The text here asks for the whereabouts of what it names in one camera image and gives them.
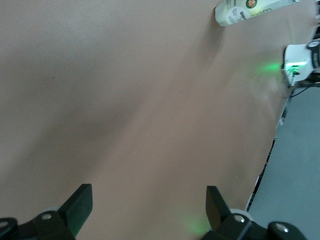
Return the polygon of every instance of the beige table surface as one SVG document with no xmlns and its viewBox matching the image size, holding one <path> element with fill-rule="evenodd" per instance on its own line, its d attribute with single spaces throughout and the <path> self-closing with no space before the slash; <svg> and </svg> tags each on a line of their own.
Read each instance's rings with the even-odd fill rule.
<svg viewBox="0 0 320 240">
<path fill-rule="evenodd" d="M 218 0 L 0 6 L 0 216 L 23 223 L 82 183 L 79 240 L 197 240 L 206 186 L 244 209 L 288 91 L 288 44 L 314 0 L 225 28 Z"/>
</svg>

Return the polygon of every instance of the white plastic part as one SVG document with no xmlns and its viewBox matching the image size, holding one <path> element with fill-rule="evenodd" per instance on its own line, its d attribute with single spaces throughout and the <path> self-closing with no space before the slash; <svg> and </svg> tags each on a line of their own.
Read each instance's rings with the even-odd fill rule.
<svg viewBox="0 0 320 240">
<path fill-rule="evenodd" d="M 312 64 L 312 54 L 307 45 L 318 44 L 311 42 L 308 44 L 288 45 L 284 52 L 283 75 L 288 82 L 288 87 L 294 86 L 296 82 L 303 81 L 315 70 Z"/>
</svg>

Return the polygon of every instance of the white bottle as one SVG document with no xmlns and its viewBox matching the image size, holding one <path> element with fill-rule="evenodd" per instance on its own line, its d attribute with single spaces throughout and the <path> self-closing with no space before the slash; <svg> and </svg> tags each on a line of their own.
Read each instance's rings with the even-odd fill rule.
<svg viewBox="0 0 320 240">
<path fill-rule="evenodd" d="M 223 0 L 215 7 L 215 20 L 225 27 L 271 12 L 300 0 Z"/>
</svg>

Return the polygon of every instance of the gray floor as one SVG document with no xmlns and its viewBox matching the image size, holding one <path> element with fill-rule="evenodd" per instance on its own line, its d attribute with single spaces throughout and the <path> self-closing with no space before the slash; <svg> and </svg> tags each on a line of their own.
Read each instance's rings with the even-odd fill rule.
<svg viewBox="0 0 320 240">
<path fill-rule="evenodd" d="M 296 225 L 309 240 L 320 236 L 320 89 L 292 99 L 249 213 L 266 227 Z"/>
</svg>

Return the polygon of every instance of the white device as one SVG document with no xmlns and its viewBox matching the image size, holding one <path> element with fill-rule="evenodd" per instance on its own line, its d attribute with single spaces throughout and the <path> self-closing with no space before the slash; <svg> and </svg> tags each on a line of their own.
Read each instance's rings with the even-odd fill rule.
<svg viewBox="0 0 320 240">
<path fill-rule="evenodd" d="M 308 44 L 288 45 L 284 51 L 282 66 L 283 77 L 288 87 L 303 81 L 320 67 L 320 42 Z"/>
</svg>

